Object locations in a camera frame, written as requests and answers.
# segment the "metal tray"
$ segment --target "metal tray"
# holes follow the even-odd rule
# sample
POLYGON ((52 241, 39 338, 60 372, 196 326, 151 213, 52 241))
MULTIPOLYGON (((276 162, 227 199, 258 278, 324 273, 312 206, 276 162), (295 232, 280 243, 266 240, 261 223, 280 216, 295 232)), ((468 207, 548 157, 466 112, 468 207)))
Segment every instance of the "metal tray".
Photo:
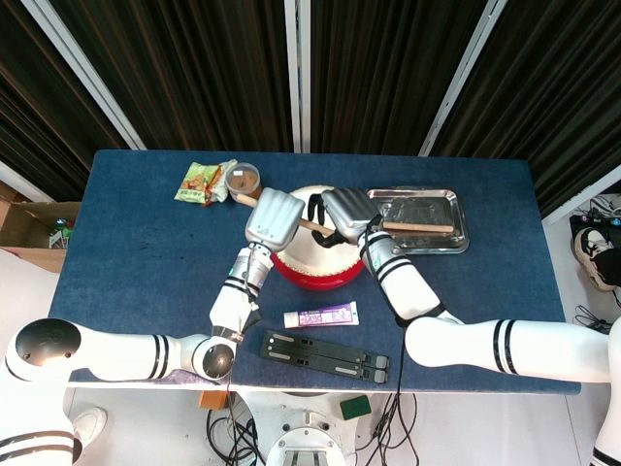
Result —
POLYGON ((458 254, 468 248, 464 210, 450 189, 399 186, 367 193, 387 221, 454 226, 452 233, 390 231, 406 254, 458 254))

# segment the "gray floor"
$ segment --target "gray floor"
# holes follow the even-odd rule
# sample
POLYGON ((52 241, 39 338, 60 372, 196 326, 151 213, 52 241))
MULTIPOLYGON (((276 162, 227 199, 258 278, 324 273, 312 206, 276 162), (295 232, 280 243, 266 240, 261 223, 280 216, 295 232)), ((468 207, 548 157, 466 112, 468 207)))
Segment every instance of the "gray floor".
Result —
MULTIPOLYGON (((607 318, 618 316, 606 301, 609 296, 594 291, 581 275, 568 248, 568 226, 559 222, 546 234, 568 318, 576 304, 607 318)), ((0 250, 2 348, 24 322, 47 314, 56 280, 55 274, 0 250)), ((575 397, 420 394, 413 440, 422 465, 588 465, 608 399, 609 388, 604 385, 584 385, 575 397)), ((383 396, 371 401, 374 412, 358 426, 359 446, 369 439, 383 396)), ((70 416, 89 406, 101 406, 110 416, 104 434, 79 464, 222 464, 207 444, 207 413, 197 408, 197 402, 198 393, 193 391, 70 390, 65 404, 70 416)), ((408 397, 404 416, 410 420, 411 415, 408 397)), ((398 426, 394 430, 394 438, 399 438, 398 426)), ((218 435, 225 447, 230 442, 226 432, 218 435)), ((365 464, 372 450, 361 451, 358 464, 365 464)), ((395 465, 414 464, 406 446, 391 451, 388 459, 395 465)), ((377 458, 372 464, 378 464, 377 458)))

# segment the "shoe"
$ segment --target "shoe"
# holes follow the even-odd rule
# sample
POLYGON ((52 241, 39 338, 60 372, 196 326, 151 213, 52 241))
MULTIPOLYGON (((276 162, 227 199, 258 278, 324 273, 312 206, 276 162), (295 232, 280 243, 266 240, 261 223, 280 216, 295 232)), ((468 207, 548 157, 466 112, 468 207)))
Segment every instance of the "shoe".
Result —
POLYGON ((598 254, 612 248, 612 244, 595 228, 580 230, 573 240, 575 258, 582 264, 591 283, 599 291, 613 291, 614 285, 604 282, 604 278, 598 271, 598 266, 593 259, 598 254))
POLYGON ((101 408, 90 408, 81 412, 72 423, 75 436, 82 443, 82 450, 92 444, 104 430, 108 414, 101 408))

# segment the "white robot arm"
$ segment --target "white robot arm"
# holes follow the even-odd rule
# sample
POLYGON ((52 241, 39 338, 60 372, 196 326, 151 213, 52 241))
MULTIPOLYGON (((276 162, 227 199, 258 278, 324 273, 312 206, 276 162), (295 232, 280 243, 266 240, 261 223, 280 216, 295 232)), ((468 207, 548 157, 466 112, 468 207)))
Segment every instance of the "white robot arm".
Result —
POLYGON ((217 382, 233 366, 237 345, 259 317, 255 301, 272 268, 270 254, 293 238, 304 202, 266 188, 210 311, 212 335, 117 335, 44 318, 19 330, 0 367, 1 466, 73 462, 73 426, 62 410, 69 377, 86 368, 103 381, 162 379, 181 369, 217 382))
POLYGON ((560 322, 491 320, 466 325, 452 316, 391 236, 360 189, 333 189, 312 207, 330 215, 334 237, 315 240, 326 247, 357 244, 395 314, 406 327, 406 349, 418 364, 469 364, 491 371, 559 381, 611 383, 608 414, 594 447, 592 465, 621 466, 621 319, 609 336, 560 322))

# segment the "drumstick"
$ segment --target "drumstick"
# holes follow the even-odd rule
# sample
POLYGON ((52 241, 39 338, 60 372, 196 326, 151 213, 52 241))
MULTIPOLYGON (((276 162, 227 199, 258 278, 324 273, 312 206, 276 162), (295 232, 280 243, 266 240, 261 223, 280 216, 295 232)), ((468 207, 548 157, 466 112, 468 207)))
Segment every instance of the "drumstick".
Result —
POLYGON ((386 230, 425 231, 429 233, 452 233, 453 225, 429 225, 422 223, 400 223, 398 221, 385 221, 386 230))
MULTIPOLYGON (((256 199, 246 196, 245 194, 238 194, 236 201, 253 209, 256 207, 257 203, 256 199)), ((300 225, 309 230, 318 231, 323 236, 330 236, 334 233, 334 230, 304 218, 300 218, 300 225)), ((385 221, 383 225, 387 230, 423 231, 429 233, 452 233, 454 230, 453 225, 425 225, 421 223, 399 223, 396 221, 385 221)))
MULTIPOLYGON (((246 196, 245 194, 238 194, 236 201, 239 202, 240 204, 244 204, 245 206, 249 206, 252 209, 256 207, 256 202, 257 202, 256 199, 250 196, 246 196)), ((305 228, 308 228, 309 230, 318 231, 323 236, 330 236, 331 234, 334 233, 334 230, 331 230, 330 228, 320 225, 319 223, 315 223, 314 221, 308 221, 304 218, 300 218, 300 225, 304 226, 305 228)))

